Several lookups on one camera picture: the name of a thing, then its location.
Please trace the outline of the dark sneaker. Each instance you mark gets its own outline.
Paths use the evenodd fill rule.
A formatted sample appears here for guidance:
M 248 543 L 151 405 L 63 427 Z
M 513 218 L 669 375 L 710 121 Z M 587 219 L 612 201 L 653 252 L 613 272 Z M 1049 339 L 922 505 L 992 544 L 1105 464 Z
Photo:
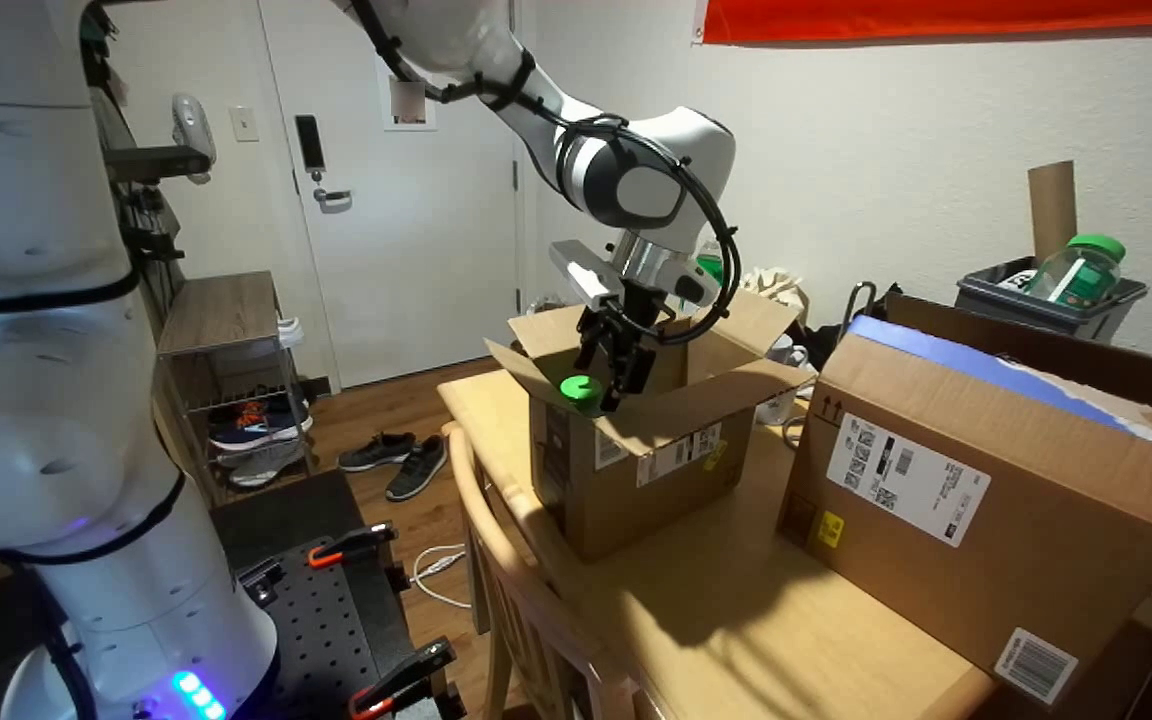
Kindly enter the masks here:
M 402 464 L 416 444 L 414 433 L 376 433 L 365 446 L 340 454 L 338 468 L 348 473 L 361 473 L 385 465 Z
M 442 434 L 430 435 L 415 445 L 399 468 L 397 473 L 385 488 L 385 500 L 402 503 L 419 497 L 444 469 L 447 460 L 447 441 Z

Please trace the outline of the paper notice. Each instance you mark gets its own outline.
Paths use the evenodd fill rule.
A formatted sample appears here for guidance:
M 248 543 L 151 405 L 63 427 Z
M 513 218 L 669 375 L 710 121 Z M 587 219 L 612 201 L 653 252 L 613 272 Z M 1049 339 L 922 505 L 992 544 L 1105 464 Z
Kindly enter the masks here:
M 376 59 L 378 100 L 384 132 L 435 132 L 435 103 L 420 83 L 399 79 L 384 60 Z

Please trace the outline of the orange and black clamp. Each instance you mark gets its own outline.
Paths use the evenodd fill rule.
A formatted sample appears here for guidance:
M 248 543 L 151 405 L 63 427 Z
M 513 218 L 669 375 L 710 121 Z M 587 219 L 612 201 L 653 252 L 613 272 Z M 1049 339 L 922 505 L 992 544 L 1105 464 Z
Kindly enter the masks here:
M 388 550 L 389 543 L 396 541 L 397 536 L 397 528 L 391 521 L 353 529 L 308 551 L 306 564 L 316 570 L 344 564 L 362 552 Z
M 416 647 L 374 684 L 353 694 L 347 703 L 349 720 L 381 720 L 401 708 L 404 698 L 416 700 L 426 694 L 433 697 L 435 685 L 445 682 L 445 667 L 456 659 L 445 635 Z

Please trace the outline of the grey bin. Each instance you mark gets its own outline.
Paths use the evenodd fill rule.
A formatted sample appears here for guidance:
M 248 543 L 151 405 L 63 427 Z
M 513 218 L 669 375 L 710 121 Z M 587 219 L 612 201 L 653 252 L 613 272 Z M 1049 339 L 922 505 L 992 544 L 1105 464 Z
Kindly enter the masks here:
M 954 306 L 968 313 L 991 316 L 1006 323 L 1020 323 L 1069 334 L 1079 340 L 1111 344 L 1135 302 L 1143 300 L 1149 293 L 1146 283 L 1123 278 L 1100 305 L 1092 309 L 1064 306 L 1037 300 L 1009 283 L 1011 276 L 1030 275 L 1033 270 L 1033 256 L 1024 256 L 968 273 L 957 282 Z

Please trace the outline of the orange banner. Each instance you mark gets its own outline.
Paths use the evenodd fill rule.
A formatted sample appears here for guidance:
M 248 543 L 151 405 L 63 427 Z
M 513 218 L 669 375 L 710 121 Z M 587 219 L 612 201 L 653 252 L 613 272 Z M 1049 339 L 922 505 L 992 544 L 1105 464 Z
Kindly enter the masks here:
M 692 44 L 850 44 L 1152 28 L 1152 0 L 695 0 Z

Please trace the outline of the white door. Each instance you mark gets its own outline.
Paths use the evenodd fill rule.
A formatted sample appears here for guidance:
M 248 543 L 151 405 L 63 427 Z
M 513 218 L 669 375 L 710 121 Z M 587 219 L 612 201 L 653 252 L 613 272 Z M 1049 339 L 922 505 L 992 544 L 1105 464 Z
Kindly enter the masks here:
M 369 36 L 334 0 L 257 0 L 291 147 L 335 376 L 351 388 L 486 355 L 518 306 L 515 136 L 475 101 L 435 103 L 435 132 L 384 132 Z M 294 115 L 314 114 L 312 200 Z

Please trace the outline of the blue and white sneakers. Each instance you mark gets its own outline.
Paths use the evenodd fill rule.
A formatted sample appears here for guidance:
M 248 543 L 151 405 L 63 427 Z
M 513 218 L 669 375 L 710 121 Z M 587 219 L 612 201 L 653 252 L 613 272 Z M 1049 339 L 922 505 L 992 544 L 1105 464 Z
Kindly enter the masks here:
M 207 442 L 241 452 L 297 439 L 314 425 L 308 402 L 287 395 L 217 407 L 207 414 Z

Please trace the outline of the large cardboard box with labels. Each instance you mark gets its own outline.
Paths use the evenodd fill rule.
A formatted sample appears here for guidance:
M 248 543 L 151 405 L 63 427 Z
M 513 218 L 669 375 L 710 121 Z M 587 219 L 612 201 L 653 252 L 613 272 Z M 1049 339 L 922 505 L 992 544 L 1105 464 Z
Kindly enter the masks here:
M 776 528 L 1055 708 L 1152 591 L 1152 356 L 899 296 L 820 370 Z

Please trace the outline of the wooden chair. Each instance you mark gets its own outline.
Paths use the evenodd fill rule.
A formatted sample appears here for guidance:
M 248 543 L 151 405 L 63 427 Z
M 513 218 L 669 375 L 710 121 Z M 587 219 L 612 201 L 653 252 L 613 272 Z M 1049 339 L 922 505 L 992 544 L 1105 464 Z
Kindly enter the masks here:
M 541 720 L 637 720 L 636 685 L 500 525 L 456 423 L 445 429 L 490 624 L 484 720 L 506 720 L 517 682 Z

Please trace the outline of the white mug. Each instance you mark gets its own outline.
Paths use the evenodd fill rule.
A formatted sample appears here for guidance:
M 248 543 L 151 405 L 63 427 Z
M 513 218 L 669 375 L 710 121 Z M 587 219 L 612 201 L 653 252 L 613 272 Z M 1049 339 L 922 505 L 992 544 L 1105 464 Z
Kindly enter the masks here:
M 797 343 L 788 333 L 778 338 L 776 342 L 768 348 L 768 351 L 765 353 L 765 359 L 786 366 L 795 366 L 812 374 L 817 373 L 812 361 L 809 359 L 806 346 Z M 781 425 L 785 420 L 790 419 L 791 406 L 794 406 L 791 395 L 771 397 L 763 404 L 756 406 L 755 420 L 761 425 Z

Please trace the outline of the white device on black bracket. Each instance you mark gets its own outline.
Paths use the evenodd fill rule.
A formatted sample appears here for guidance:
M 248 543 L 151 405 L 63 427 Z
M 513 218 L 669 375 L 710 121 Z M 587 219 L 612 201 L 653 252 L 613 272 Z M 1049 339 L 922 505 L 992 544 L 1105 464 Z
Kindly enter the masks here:
M 218 151 L 209 119 L 194 94 L 172 96 L 173 145 L 106 149 L 106 172 L 113 183 L 157 184 L 184 177 L 195 184 L 211 181 Z

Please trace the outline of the cardboard tube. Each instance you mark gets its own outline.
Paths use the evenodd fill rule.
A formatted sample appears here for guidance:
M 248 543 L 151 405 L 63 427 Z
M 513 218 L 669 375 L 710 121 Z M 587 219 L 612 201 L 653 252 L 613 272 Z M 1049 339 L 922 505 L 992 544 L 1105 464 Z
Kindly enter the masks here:
M 1026 172 L 1034 266 L 1064 249 L 1078 234 L 1075 162 L 1064 160 Z

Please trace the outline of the clear jar with green lid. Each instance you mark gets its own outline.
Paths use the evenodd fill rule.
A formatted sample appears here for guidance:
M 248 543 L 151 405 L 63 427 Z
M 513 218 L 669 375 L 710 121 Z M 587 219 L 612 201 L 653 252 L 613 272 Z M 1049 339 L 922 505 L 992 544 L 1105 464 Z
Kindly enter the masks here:
M 1111 296 L 1126 259 L 1123 242 L 1108 234 L 1076 234 L 1036 270 L 1025 295 L 1049 304 L 1089 310 Z

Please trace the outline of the open cardboard box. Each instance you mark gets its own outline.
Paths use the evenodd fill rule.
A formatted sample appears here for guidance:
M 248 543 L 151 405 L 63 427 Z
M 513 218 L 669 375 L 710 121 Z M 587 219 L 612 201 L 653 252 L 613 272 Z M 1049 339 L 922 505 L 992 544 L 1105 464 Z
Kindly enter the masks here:
M 641 395 L 613 414 L 581 414 L 559 392 L 577 374 L 608 381 L 602 351 L 576 372 L 582 311 L 559 306 L 513 318 L 516 342 L 486 342 L 488 354 L 529 397 L 529 483 L 579 559 L 594 561 L 717 500 L 738 483 L 756 406 L 790 393 L 808 373 L 765 359 L 799 311 L 740 290 L 727 313 L 685 344 L 670 338 L 698 319 L 664 324 L 643 338 L 655 365 Z

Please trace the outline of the grey sneakers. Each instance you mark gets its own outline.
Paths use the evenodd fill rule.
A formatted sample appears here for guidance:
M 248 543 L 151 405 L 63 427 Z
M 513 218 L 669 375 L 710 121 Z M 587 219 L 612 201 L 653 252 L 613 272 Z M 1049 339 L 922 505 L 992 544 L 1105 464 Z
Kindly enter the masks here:
M 237 491 L 256 491 L 270 486 L 285 469 L 303 458 L 305 458 L 305 442 L 289 439 L 255 450 L 219 457 L 218 461 L 228 471 L 225 478 L 228 487 Z

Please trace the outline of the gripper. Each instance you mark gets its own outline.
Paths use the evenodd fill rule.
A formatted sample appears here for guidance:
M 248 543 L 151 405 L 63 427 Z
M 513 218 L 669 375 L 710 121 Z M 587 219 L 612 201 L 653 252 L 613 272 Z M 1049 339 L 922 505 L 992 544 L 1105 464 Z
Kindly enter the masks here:
M 660 316 L 673 319 L 667 306 L 667 291 L 655 290 L 639 283 L 627 283 L 621 295 L 607 295 L 594 300 L 593 306 L 582 311 L 579 353 L 573 361 L 576 372 L 588 373 L 600 351 L 608 365 L 608 381 L 605 382 L 602 414 L 613 414 L 623 397 L 641 395 L 655 365 L 654 348 L 641 344 L 643 338 L 664 340 L 666 331 Z

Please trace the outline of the wooden shoe rack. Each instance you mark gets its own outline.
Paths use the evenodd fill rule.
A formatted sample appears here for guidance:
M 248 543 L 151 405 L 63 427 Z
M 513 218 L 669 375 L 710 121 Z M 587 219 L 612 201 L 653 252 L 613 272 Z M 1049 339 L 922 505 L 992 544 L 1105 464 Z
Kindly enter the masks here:
M 283 318 L 270 272 L 207 276 L 180 288 L 157 338 L 157 381 L 166 396 L 169 427 L 179 434 L 174 450 L 212 509 L 262 488 L 227 486 L 228 471 L 218 460 L 238 452 L 209 444 L 210 411 L 279 395 L 308 402 L 291 346 L 280 336 Z M 297 441 L 305 442 L 305 456 L 270 486 L 285 475 L 314 469 L 308 432 Z

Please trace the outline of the black bag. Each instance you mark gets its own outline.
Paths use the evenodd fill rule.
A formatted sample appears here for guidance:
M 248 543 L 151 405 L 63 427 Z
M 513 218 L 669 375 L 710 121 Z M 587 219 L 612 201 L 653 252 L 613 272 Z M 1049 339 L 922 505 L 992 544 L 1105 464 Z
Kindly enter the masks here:
M 892 283 L 882 293 L 878 293 L 877 286 L 872 281 L 856 283 L 847 297 L 846 313 L 841 323 L 806 329 L 797 343 L 805 348 L 806 359 L 819 372 L 858 316 L 872 316 L 872 318 L 886 323 L 890 319 L 890 301 L 904 295 L 904 288 L 897 283 Z

